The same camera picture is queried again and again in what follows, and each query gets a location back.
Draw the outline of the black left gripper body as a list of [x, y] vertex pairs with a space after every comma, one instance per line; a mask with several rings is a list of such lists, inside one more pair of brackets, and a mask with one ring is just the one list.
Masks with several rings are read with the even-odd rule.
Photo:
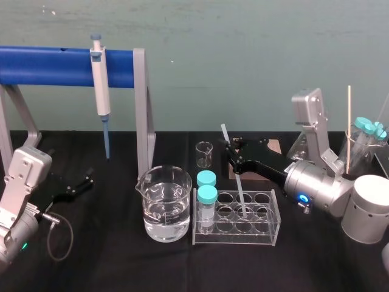
[[44, 195], [44, 210], [49, 210], [54, 204], [73, 202], [79, 193], [77, 188], [62, 176], [49, 173], [45, 180]]

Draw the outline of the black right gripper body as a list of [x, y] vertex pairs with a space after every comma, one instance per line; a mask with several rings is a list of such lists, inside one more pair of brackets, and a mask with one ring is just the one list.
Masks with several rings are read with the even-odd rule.
[[238, 152], [238, 173], [256, 173], [283, 188], [288, 175], [286, 169], [292, 164], [292, 159], [271, 150], [267, 144], [267, 139], [242, 140]]

